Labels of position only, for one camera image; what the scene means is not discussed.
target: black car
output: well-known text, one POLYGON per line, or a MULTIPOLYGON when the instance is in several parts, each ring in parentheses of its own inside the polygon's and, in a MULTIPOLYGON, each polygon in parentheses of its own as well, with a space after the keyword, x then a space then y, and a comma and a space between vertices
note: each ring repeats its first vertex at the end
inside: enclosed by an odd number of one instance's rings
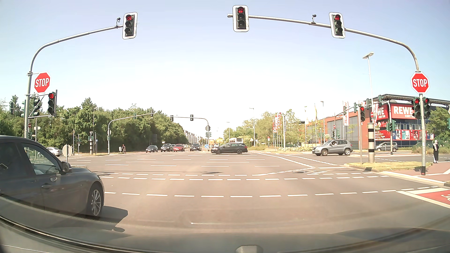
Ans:
POLYGON ((190 151, 192 151, 192 150, 202 151, 202 147, 200 146, 199 143, 194 143, 189 147, 189 150, 190 151))
POLYGON ((0 196, 45 210, 98 217, 103 209, 100 177, 72 168, 41 144, 0 136, 0 196))
POLYGON ((158 147, 156 145, 150 145, 145 149, 145 152, 158 152, 158 147))
POLYGON ((243 143, 226 143, 217 148, 212 148, 211 153, 220 154, 220 153, 237 153, 242 154, 248 152, 247 146, 243 143))
POLYGON ((163 145, 162 145, 162 147, 161 147, 161 152, 170 152, 170 151, 173 151, 173 146, 172 146, 172 144, 170 144, 170 143, 164 143, 163 145))

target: windshield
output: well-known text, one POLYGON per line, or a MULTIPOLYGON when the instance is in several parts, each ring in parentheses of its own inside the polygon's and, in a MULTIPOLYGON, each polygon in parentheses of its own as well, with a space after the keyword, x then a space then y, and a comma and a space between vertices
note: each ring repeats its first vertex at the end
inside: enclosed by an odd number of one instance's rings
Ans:
POLYGON ((0 9, 0 227, 85 252, 450 241, 450 0, 0 9))

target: gray car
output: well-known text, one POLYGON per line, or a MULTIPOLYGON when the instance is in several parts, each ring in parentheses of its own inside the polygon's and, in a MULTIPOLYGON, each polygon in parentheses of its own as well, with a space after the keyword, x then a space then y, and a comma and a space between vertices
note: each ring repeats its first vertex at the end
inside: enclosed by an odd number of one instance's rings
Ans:
POLYGON ((72 168, 41 144, 0 135, 0 196, 44 210, 99 217, 104 203, 100 177, 72 168))
MULTIPOLYGON (((391 151, 391 142, 390 141, 382 142, 378 146, 375 147, 375 150, 378 150, 378 151, 391 151)), ((397 150, 398 150, 398 145, 397 145, 396 142, 393 142, 392 143, 392 151, 396 152, 397 150)))
POLYGON ((312 153, 317 156, 328 154, 350 155, 352 151, 350 142, 344 139, 329 140, 323 145, 312 148, 312 153))

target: hubcap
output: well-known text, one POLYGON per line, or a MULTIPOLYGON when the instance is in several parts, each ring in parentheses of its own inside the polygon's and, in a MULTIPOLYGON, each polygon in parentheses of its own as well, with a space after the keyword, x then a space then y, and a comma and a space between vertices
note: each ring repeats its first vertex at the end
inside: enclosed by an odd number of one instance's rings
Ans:
POLYGON ((90 210, 94 216, 100 214, 102 208, 102 197, 99 190, 95 189, 90 196, 90 210))

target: pedestrian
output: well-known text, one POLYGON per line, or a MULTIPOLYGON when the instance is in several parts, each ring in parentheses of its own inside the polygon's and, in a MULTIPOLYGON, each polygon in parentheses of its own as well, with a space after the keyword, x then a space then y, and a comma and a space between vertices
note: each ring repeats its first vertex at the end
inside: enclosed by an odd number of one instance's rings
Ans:
POLYGON ((433 163, 437 163, 439 160, 439 145, 437 144, 437 140, 434 140, 433 143, 433 163))

